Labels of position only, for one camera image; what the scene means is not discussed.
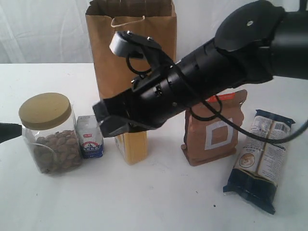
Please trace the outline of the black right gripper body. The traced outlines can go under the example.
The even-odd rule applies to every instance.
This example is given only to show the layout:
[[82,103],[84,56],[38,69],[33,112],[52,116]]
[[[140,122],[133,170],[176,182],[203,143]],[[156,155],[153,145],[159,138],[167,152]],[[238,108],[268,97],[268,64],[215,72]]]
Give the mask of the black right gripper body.
[[182,80],[174,69],[167,70],[158,80],[136,80],[133,86],[112,97],[113,116],[131,120],[130,131],[155,130],[170,118],[190,107],[190,71],[183,69]]

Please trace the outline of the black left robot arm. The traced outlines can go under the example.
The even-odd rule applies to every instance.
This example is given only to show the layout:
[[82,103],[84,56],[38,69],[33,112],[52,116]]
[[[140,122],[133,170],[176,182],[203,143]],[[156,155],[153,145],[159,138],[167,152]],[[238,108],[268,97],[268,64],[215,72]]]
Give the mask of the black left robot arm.
[[22,126],[13,123],[0,123],[0,143],[20,137]]

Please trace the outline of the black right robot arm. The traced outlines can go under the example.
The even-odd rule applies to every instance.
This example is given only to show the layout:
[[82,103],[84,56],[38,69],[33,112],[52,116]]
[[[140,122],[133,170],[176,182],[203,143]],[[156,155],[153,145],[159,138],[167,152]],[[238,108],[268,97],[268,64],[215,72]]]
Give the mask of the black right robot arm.
[[308,3],[295,12],[267,0],[231,13],[215,36],[175,63],[150,37],[114,34],[113,54],[145,59],[131,88],[93,106],[104,137],[155,130],[175,115],[226,89],[261,84],[274,76],[308,77]]

